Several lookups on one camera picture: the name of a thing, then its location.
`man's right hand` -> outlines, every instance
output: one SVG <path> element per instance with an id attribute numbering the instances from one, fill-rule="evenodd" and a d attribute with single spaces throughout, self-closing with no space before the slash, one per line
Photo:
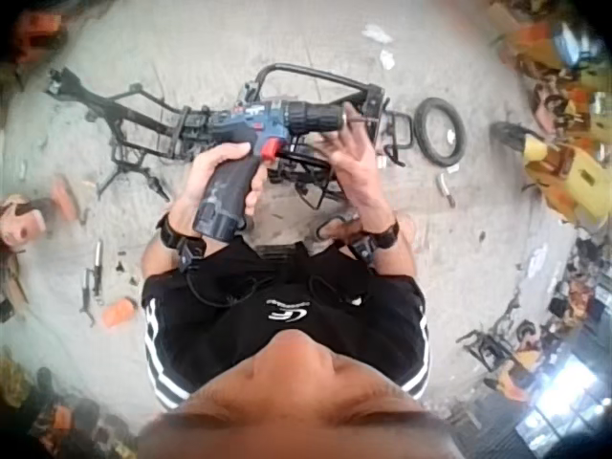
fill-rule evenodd
<path id="1" fill-rule="evenodd" d="M 348 102 L 344 110 L 347 119 L 361 116 Z M 323 136 L 321 151 L 336 171 L 347 199 L 357 209 L 363 229 L 383 232 L 393 225 L 395 215 L 383 195 L 376 152 L 363 122 L 347 124 L 339 132 Z"/>

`shirt logo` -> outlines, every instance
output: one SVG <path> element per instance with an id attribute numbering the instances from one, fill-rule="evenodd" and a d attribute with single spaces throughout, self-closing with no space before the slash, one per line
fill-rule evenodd
<path id="1" fill-rule="evenodd" d="M 310 306 L 310 301 L 303 301 L 296 304 L 286 304 L 276 299 L 269 299 L 266 301 L 266 304 L 272 304 L 280 309 L 280 312 L 270 313 L 268 316 L 270 320 L 281 320 L 285 323 L 290 323 L 306 317 L 308 311 L 304 308 Z"/>

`cordless drill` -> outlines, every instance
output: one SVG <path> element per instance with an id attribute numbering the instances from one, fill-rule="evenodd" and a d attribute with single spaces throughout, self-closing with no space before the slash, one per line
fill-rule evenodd
<path id="1" fill-rule="evenodd" d="M 343 124 L 339 105 L 287 100 L 237 105 L 232 110 L 212 114 L 208 132 L 215 142 L 248 142 L 251 151 L 241 160 L 217 167 L 198 207 L 193 229 L 229 242 L 240 227 L 251 179 L 261 162 L 273 161 L 295 136 L 338 131 Z"/>

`white stripe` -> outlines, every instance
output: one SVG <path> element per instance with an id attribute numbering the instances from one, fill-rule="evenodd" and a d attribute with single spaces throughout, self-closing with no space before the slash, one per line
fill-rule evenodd
<path id="1" fill-rule="evenodd" d="M 151 373 L 151 369 L 149 368 L 149 365 L 146 366 L 146 372 L 149 375 L 149 380 L 151 380 L 151 383 L 153 384 L 153 391 L 155 392 L 155 395 L 157 396 L 157 398 L 160 400 L 161 404 L 164 406 L 164 408 L 167 409 L 174 409 L 178 406 L 178 404 L 175 404 L 174 402 L 172 402 L 170 399 L 168 399 L 162 392 L 160 392 L 158 390 L 158 388 L 156 387 L 155 384 L 155 377 L 153 376 L 153 373 Z"/>
<path id="2" fill-rule="evenodd" d="M 157 318 L 155 317 L 155 298 L 153 298 L 149 302 L 149 307 L 151 308 L 151 314 L 147 314 L 146 319 L 147 322 L 150 320 L 151 327 L 153 328 L 153 339 L 155 339 L 155 337 L 157 336 L 157 332 L 159 332 L 160 330 L 159 323 L 157 321 Z M 149 351 L 151 361 L 153 362 L 153 366 L 157 371 L 158 381 L 165 385 L 177 397 L 180 397 L 183 400 L 187 400 L 190 394 L 186 390 L 179 387 L 174 381 L 169 379 L 164 374 L 164 366 L 162 365 L 162 362 L 160 361 L 160 358 L 157 355 L 157 349 L 155 349 L 155 343 L 153 342 L 153 339 L 151 339 L 148 333 L 145 333 L 144 345 Z"/>
<path id="3" fill-rule="evenodd" d="M 427 334 L 425 332 L 425 329 L 427 327 L 426 316 L 423 316 L 423 318 L 421 319 L 420 326 L 421 326 L 421 333 L 423 335 L 423 341 L 425 342 L 425 354 L 423 355 L 423 359 L 424 359 L 423 367 L 421 368 L 419 373 L 417 373 L 414 376 L 414 378 L 412 378 L 410 381 L 408 381 L 406 384 L 402 386 L 402 390 L 404 392 L 409 391 L 410 389 L 412 389 L 414 386 L 418 385 L 421 382 L 429 366 L 429 341 L 427 340 Z"/>
<path id="4" fill-rule="evenodd" d="M 419 390 L 419 392 L 417 392 L 415 395 L 413 395 L 412 398 L 414 400 L 421 399 L 421 397 L 423 397 L 423 394 L 425 393 L 425 389 L 427 389 L 427 385 L 428 384 L 429 384 L 429 372 L 427 372 L 427 377 L 425 379 L 425 382 L 423 383 L 423 387 L 421 387 L 421 390 Z"/>
<path id="5" fill-rule="evenodd" d="M 153 339 L 157 337 L 158 332 L 160 331 L 160 324 L 155 317 L 155 309 L 157 308 L 157 304 L 155 302 L 155 298 L 149 301 L 149 305 L 146 308 L 146 321 L 151 324 L 153 327 Z"/>

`black wristband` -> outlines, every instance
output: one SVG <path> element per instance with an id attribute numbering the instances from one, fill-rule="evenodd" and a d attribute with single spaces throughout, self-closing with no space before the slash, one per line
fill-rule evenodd
<path id="1" fill-rule="evenodd" d="M 400 234 L 400 224 L 396 220 L 393 225 L 391 225 L 383 232 L 367 232 L 366 234 L 371 237 L 377 249 L 390 249 L 398 241 L 398 234 Z"/>
<path id="2" fill-rule="evenodd" d="M 169 249 L 177 250 L 181 244 L 181 241 L 184 239 L 193 241 L 201 240 L 199 237 L 185 236 L 184 234 L 180 234 L 179 232 L 175 231 L 170 226 L 170 222 L 168 222 L 167 213 L 165 213 L 160 221 L 157 222 L 155 228 L 160 230 L 160 239 L 162 240 L 162 244 Z"/>

